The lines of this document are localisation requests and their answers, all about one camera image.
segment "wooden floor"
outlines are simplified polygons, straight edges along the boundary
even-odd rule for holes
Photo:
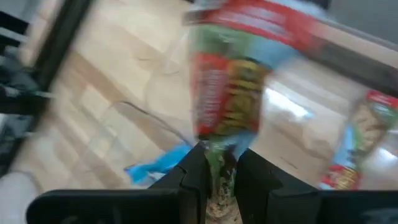
[[[21,48],[26,64],[34,60],[59,4],[43,2]],[[52,87],[50,111],[12,169],[32,173],[42,191],[132,187],[123,168],[181,140],[123,102],[150,110],[194,142],[188,35],[181,26],[188,8],[182,0],[97,0]],[[353,103],[366,89],[305,59],[288,63],[268,83],[272,90],[264,102],[295,105],[312,117],[292,119],[294,113],[275,113],[265,103],[261,133],[251,148],[316,185]]]

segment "black metal frame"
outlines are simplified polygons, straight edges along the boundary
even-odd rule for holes
[[[14,55],[6,56],[0,73],[9,79],[7,88],[3,85],[0,90],[0,113],[10,115],[0,127],[0,177],[9,170],[25,138],[40,121],[48,103],[43,96],[57,77],[93,1],[65,0],[32,68],[24,68]],[[21,30],[21,26],[7,28],[20,34],[26,30],[26,27]],[[9,91],[18,94],[10,96]]]

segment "chip bag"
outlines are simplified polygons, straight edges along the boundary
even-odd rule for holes
[[[311,46],[314,19],[268,1],[226,1],[195,11],[190,48],[196,134],[212,176],[207,223],[241,222],[234,197],[240,155],[260,127],[266,78],[296,49]]]
[[[320,188],[354,190],[361,178],[361,164],[397,120],[398,99],[369,90],[349,119],[332,165]]]

